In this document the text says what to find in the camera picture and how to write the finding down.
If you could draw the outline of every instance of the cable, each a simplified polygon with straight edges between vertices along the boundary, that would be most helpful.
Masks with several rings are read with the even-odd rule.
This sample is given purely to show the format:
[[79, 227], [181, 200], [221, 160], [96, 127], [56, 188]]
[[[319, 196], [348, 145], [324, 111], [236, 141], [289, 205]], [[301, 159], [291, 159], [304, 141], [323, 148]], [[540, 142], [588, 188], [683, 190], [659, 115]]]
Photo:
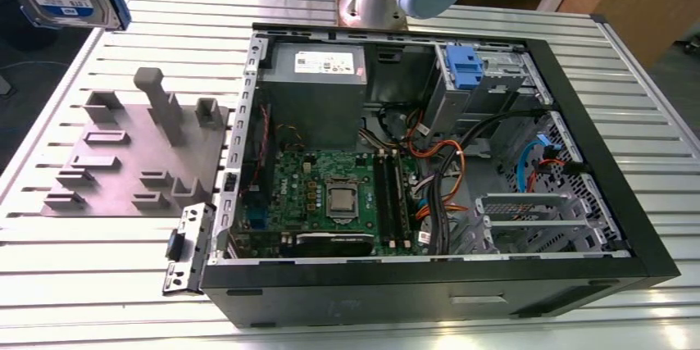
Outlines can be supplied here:
[[[548, 111], [549, 110], [545, 110], [545, 109], [525, 110], [525, 111], [508, 111], [500, 114], [495, 114], [493, 116], [489, 116], [488, 118], [483, 119], [477, 124], [475, 124], [475, 126], [469, 129], [469, 131], [467, 131], [467, 133], [461, 137], [460, 151], [472, 143], [473, 139], [476, 139], [476, 137], [495, 123], [508, 118], [519, 117], [519, 116], [528, 116], [528, 117], [543, 116]], [[441, 243], [441, 248], [437, 248], [437, 251], [440, 254], [447, 254], [448, 249], [449, 249], [449, 237], [448, 235], [445, 235], [445, 233], [449, 233], [448, 214], [447, 214], [445, 207], [441, 204], [441, 194], [440, 194], [441, 178], [443, 178], [444, 172], [448, 170], [449, 163], [455, 159], [456, 154], [457, 154], [457, 149], [452, 150], [448, 156], [443, 159], [440, 167], [439, 167], [439, 171], [435, 173], [435, 178], [429, 186], [428, 204], [429, 204], [431, 220], [441, 227], [439, 231], [439, 235], [441, 236], [441, 238], [444, 238], [444, 242]]]
[[520, 154], [520, 159], [517, 160], [517, 166], [515, 167], [515, 182], [517, 185], [517, 191], [520, 193], [524, 193], [527, 190], [527, 181], [525, 181], [525, 163], [527, 163], [527, 157], [529, 156], [529, 152], [535, 149], [537, 145], [544, 146], [545, 143], [536, 140], [532, 141], [525, 148], [523, 149], [523, 153]]
[[[537, 167], [548, 165], [548, 164], [559, 164], [560, 166], [563, 166], [565, 163], [557, 159], [547, 159], [547, 160], [543, 160], [540, 163], [537, 163]], [[528, 193], [532, 193], [535, 191], [535, 180], [537, 179], [537, 167], [532, 169], [532, 174], [527, 178], [527, 192]]]
[[0, 70], [7, 70], [12, 67], [24, 66], [24, 65], [56, 65], [56, 66], [63, 66], [63, 67], [71, 66], [71, 65], [67, 65], [65, 63], [61, 63], [60, 61], [19, 61], [17, 63], [0, 67]]
[[265, 106], [260, 104], [260, 112], [263, 112], [263, 117], [265, 119], [265, 131], [263, 132], [263, 142], [260, 143], [260, 153], [259, 153], [259, 162], [255, 166], [255, 172], [252, 173], [251, 183], [248, 186], [240, 191], [240, 195], [245, 194], [248, 190], [251, 189], [252, 184], [255, 184], [255, 181], [259, 178], [260, 168], [263, 167], [263, 161], [265, 160], [267, 155], [267, 143], [268, 143], [268, 135], [271, 132], [271, 116], [265, 110]]

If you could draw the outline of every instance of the aluminum table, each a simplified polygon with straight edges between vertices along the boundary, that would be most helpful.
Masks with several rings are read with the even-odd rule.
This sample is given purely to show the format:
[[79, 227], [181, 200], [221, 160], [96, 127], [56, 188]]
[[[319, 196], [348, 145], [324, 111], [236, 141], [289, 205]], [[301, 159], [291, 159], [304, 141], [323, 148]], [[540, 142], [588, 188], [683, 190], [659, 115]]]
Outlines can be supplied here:
[[683, 275], [557, 318], [237, 330], [205, 297], [164, 298], [177, 218], [37, 213], [93, 90], [145, 103], [131, 82], [160, 67], [181, 104], [235, 107], [251, 24], [333, 25], [333, 0], [128, 0], [125, 32], [93, 30], [0, 178], [0, 343], [101, 348], [696, 348], [700, 145], [609, 26], [588, 16], [453, 7], [411, 29], [545, 39]]

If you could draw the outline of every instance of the black cable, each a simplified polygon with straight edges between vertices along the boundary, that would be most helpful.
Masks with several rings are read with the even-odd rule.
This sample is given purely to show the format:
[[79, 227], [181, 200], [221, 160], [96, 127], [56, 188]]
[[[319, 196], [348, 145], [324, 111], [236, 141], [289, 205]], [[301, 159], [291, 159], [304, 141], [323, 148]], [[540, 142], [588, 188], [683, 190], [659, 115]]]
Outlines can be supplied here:
[[[460, 139], [461, 151], [464, 152], [465, 147], [469, 146], [473, 139], [476, 139], [476, 137], [495, 123], [508, 118], [517, 117], [517, 116], [528, 116], [528, 117], [543, 116], [544, 114], [547, 114], [548, 111], [549, 110], [547, 109], [508, 111], [508, 112], [501, 112], [500, 114], [495, 114], [493, 116], [489, 116], [488, 118], [483, 119], [477, 124], [475, 124], [475, 126], [469, 129], [469, 131], [467, 131], [467, 133], [463, 135]], [[441, 201], [441, 193], [440, 193], [441, 177], [449, 168], [449, 163], [455, 159], [456, 154], [457, 154], [457, 150], [453, 149], [452, 152], [448, 154], [448, 156], [443, 159], [437, 172], [435, 173], [435, 178], [431, 182], [432, 193], [429, 194], [431, 196], [429, 214], [431, 216], [435, 216], [435, 219], [431, 218], [431, 220], [439, 223], [441, 230], [437, 234], [440, 234], [441, 238], [445, 239], [445, 241], [443, 242], [443, 248], [437, 249], [440, 254], [449, 253], [449, 220], [448, 220], [448, 212], [445, 210], [445, 206]]]
[[429, 242], [428, 242], [428, 254], [435, 256], [441, 254], [441, 226], [437, 222], [437, 216], [432, 215], [435, 212], [435, 201], [432, 199], [435, 185], [431, 182], [428, 184], [428, 209], [431, 211], [429, 215]]

